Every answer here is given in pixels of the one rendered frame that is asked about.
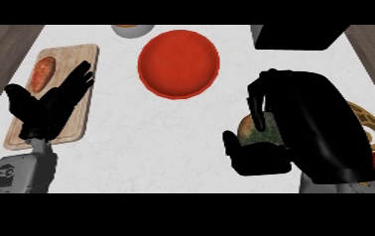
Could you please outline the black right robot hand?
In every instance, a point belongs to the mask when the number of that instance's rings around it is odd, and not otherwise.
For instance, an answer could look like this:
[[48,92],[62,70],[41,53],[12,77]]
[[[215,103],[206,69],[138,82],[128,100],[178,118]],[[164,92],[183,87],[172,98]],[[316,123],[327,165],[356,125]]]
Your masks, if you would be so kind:
[[243,146],[223,133],[226,155],[242,176],[285,174],[292,168],[316,184],[375,180],[372,149],[345,99],[327,78],[313,72],[270,69],[248,85],[248,105],[258,131],[274,115],[282,143]]

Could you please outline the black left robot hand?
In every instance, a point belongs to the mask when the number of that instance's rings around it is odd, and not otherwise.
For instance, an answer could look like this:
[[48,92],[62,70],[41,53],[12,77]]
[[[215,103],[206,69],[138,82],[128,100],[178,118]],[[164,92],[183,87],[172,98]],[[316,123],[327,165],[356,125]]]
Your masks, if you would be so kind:
[[84,60],[59,87],[53,87],[37,99],[19,84],[7,84],[9,111],[22,121],[19,138],[51,141],[57,138],[75,106],[94,84],[91,64]]

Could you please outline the green and tan squash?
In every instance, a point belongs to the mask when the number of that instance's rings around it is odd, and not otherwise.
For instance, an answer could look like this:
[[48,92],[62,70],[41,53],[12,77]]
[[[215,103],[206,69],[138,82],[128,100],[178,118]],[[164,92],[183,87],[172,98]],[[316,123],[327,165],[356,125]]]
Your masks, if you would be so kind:
[[282,134],[279,131],[274,115],[271,112],[264,113],[265,131],[260,132],[255,128],[252,116],[248,115],[237,127],[237,139],[242,146],[255,144],[257,142],[268,142],[282,145]]

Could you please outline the yellow woven placemat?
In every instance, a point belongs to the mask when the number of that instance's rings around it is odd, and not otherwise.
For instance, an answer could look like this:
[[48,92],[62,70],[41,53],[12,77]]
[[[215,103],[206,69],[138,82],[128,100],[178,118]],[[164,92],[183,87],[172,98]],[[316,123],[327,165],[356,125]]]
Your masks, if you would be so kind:
[[372,140],[372,135],[375,134],[375,116],[353,102],[348,102],[348,106],[353,110],[360,125],[372,130],[372,132],[364,132],[364,134],[370,145],[372,161],[375,164],[375,142]]

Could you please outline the grey bowl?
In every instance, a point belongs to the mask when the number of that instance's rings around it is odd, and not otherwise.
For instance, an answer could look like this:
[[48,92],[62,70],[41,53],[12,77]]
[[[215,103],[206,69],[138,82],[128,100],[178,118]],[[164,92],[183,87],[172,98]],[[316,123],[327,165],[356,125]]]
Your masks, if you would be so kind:
[[112,25],[113,32],[127,39],[144,36],[153,29],[152,25]]

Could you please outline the red bowl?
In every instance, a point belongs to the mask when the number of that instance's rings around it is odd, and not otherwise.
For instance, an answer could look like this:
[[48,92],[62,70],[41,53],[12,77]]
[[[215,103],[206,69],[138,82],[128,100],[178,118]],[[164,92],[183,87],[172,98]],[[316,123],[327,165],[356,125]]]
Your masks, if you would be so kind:
[[146,89],[178,100],[199,95],[220,71],[218,50],[199,33],[172,30],[153,37],[137,57],[137,74]]

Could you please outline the wooden cutting board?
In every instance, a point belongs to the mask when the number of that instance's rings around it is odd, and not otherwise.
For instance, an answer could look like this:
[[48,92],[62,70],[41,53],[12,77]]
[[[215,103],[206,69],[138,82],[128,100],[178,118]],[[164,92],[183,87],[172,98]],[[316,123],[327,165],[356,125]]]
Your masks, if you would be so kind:
[[[63,80],[66,79],[69,73],[84,60],[91,64],[90,72],[94,72],[97,54],[99,48],[96,44],[43,49],[38,52],[35,61],[40,61],[45,57],[54,58],[56,71],[50,79],[50,82],[47,83],[44,89],[38,93],[32,91],[31,88],[32,77],[28,77],[28,82],[23,85],[23,87],[31,92],[31,94],[37,98],[40,98],[54,86],[59,86]],[[75,106],[75,110],[71,115],[66,126],[57,138],[51,141],[53,145],[75,142],[82,138],[87,128],[88,112],[91,106],[91,95],[93,90],[88,89],[84,98],[81,99],[78,105]],[[19,138],[20,129],[22,129],[22,121],[17,118],[13,118],[3,141],[3,147],[6,150],[19,151],[31,148],[31,146]]]

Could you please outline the orange sweet potato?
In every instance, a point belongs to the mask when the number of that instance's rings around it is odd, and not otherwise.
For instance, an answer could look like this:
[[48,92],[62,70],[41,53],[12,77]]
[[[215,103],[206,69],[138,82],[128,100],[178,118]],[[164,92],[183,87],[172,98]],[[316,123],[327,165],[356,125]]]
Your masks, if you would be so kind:
[[56,59],[53,57],[45,57],[40,59],[35,63],[34,70],[32,70],[32,79],[31,79],[31,91],[38,93],[47,83],[51,80],[51,77],[56,72]]

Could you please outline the black appliance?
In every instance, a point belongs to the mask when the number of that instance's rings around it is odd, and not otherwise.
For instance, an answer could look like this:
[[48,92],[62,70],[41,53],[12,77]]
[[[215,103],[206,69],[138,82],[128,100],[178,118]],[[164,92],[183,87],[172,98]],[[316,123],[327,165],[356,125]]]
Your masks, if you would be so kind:
[[252,25],[254,47],[257,50],[323,51],[347,28],[342,24]]

